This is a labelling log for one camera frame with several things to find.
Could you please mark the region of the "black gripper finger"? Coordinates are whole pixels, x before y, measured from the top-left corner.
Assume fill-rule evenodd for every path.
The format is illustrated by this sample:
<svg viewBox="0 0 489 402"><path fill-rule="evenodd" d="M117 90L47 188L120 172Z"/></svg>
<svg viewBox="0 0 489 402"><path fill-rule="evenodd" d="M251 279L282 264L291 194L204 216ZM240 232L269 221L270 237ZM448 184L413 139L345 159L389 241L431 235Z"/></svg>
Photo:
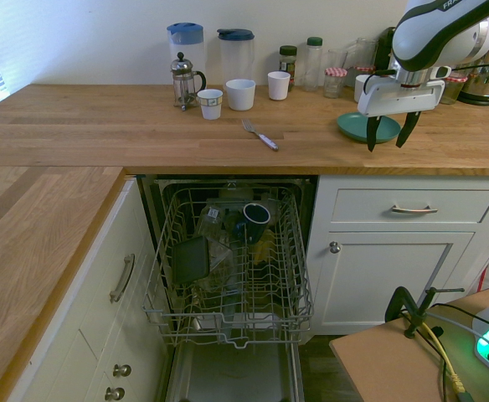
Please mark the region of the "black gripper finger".
<svg viewBox="0 0 489 402"><path fill-rule="evenodd" d="M410 134L414 130L415 126L417 125L417 122L420 118L420 114L421 114L420 111L413 111L406 115L404 125L401 128L395 143L397 147L402 147L406 143Z"/></svg>
<svg viewBox="0 0 489 402"><path fill-rule="evenodd" d="M366 132L367 132L367 146L370 152L373 151L377 143L377 132L381 122L381 116L373 116L367 119Z"/></svg>

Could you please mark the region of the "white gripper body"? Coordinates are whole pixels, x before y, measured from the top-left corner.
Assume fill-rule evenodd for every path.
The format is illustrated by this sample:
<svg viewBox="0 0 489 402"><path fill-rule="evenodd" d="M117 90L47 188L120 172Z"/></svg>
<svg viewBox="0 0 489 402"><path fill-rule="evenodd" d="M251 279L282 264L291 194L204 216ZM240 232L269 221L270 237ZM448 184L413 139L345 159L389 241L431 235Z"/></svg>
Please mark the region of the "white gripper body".
<svg viewBox="0 0 489 402"><path fill-rule="evenodd" d="M358 99L358 112L364 116L387 116L428 111L440 102L443 80L430 80L417 87L403 87L390 76L372 76L364 81Z"/></svg>

